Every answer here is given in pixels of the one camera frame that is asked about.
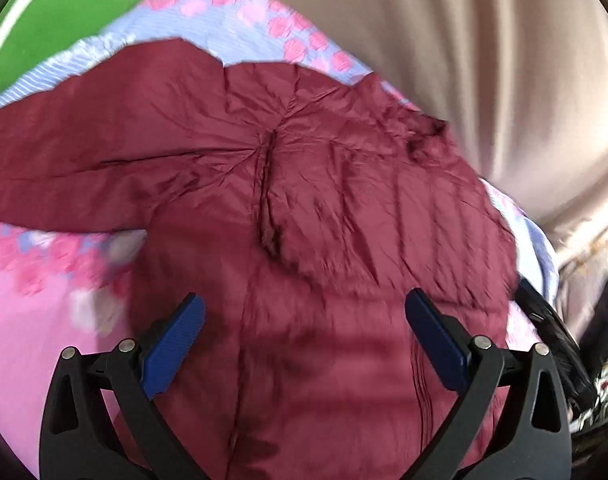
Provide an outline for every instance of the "metal rivet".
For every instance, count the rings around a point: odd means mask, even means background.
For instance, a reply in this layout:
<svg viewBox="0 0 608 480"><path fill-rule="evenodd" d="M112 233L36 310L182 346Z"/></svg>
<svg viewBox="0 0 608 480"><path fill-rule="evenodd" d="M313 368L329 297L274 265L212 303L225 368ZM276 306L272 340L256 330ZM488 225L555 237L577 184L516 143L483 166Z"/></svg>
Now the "metal rivet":
<svg viewBox="0 0 608 480"><path fill-rule="evenodd" d="M68 346L62 350L62 359L71 359L75 355L75 349L72 346Z"/></svg>
<svg viewBox="0 0 608 480"><path fill-rule="evenodd" d="M135 348L135 341L133 339L124 339L120 341L120 352L130 352L133 348Z"/></svg>
<svg viewBox="0 0 608 480"><path fill-rule="evenodd" d="M481 348L482 350L487 350L492 346L492 341L488 339L485 335L478 335L474 339L474 345L477 348Z"/></svg>
<svg viewBox="0 0 608 480"><path fill-rule="evenodd" d="M539 355L548 355L550 349L544 343L537 343L535 345L535 352L537 352Z"/></svg>

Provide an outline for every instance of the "wrinkled nylon fabric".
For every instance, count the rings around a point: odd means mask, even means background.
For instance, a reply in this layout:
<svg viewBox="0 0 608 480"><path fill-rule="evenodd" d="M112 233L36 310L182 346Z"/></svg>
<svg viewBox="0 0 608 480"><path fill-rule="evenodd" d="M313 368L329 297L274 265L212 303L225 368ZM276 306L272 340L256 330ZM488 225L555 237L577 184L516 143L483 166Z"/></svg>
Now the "wrinkled nylon fabric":
<svg viewBox="0 0 608 480"><path fill-rule="evenodd" d="M504 346L516 283L513 236L446 123L376 75L223 68L181 40L0 110L0 221L147 229L135 334L204 297L157 405L213 480L399 478L455 399L405 322L406 292Z"/></svg>

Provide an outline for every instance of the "black clamp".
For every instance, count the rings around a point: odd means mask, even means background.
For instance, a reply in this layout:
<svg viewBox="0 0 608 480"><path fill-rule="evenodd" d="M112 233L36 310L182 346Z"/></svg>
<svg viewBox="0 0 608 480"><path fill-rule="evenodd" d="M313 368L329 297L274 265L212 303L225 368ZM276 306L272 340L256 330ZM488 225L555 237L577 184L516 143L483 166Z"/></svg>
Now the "black clamp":
<svg viewBox="0 0 608 480"><path fill-rule="evenodd" d="M545 344L530 352L497 348L443 316L420 290L405 301L408 323L444 386L459 398L429 446L402 480L568 480L570 434L556 363ZM181 446L151 398L170 383L204 321L194 294L170 321L111 352L66 348L47 397L40 439L42 480L209 480ZM488 450L459 469L497 387L510 386ZM101 389L112 390L150 466L130 462Z"/></svg>
<svg viewBox="0 0 608 480"><path fill-rule="evenodd" d="M543 343L529 352L497 348L443 316L418 288L406 318L447 389L459 397L402 480L568 480L570 431L554 357ZM510 386L484 457L460 470L497 387Z"/></svg>
<svg viewBox="0 0 608 480"><path fill-rule="evenodd" d="M519 282L515 301L532 321L537 335L551 350L573 417L594 407L597 389L581 358L581 350L555 310L526 279Z"/></svg>

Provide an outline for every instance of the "patterned fabric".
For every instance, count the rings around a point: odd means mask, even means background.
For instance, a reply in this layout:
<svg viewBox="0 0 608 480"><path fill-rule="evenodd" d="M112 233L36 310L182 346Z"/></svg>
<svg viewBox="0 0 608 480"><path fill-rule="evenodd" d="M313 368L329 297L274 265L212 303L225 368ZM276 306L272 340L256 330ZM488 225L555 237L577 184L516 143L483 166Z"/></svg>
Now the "patterned fabric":
<svg viewBox="0 0 608 480"><path fill-rule="evenodd" d="M177 37L206 50L224 65L285 60L347 84L372 72L304 16L276 0L144 0L99 36L78 41L22 76L0 95L0 107L52 89L66 77L86 72L128 44ZM413 107L391 85L384 85Z"/></svg>
<svg viewBox="0 0 608 480"><path fill-rule="evenodd" d="M371 72L276 0L145 0L100 35L78 41L22 76L0 95L0 108L81 75L129 44L169 37L190 41L226 65L285 60L348 84ZM384 82L383 87L416 109L391 85ZM547 297L554 296L554 276L546 272L542 277L542 262L552 262L549 244L533 235L536 226L526 223L512 200L491 186L487 189L516 235L519 272ZM144 235L55 234L0 224L0 356L6 356L0 358L0 430L34 474L53 362L69 344L83 352L105 351L129 335L120 314L128 299L128 263ZM19 352L1 351L16 340L23 341ZM532 325L512 305L509 346L527 349L533 340Z"/></svg>

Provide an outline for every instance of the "beige fabric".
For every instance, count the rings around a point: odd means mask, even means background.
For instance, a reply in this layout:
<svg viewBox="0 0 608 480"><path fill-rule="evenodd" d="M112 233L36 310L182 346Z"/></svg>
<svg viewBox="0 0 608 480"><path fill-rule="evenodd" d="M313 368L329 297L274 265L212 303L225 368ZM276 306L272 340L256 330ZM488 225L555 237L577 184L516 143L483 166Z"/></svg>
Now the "beige fabric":
<svg viewBox="0 0 608 480"><path fill-rule="evenodd" d="M607 280L608 227L560 270L555 307L576 341L588 328Z"/></svg>
<svg viewBox="0 0 608 480"><path fill-rule="evenodd" d="M543 225L562 260L608 223L599 0L282 1L450 120L470 163Z"/></svg>

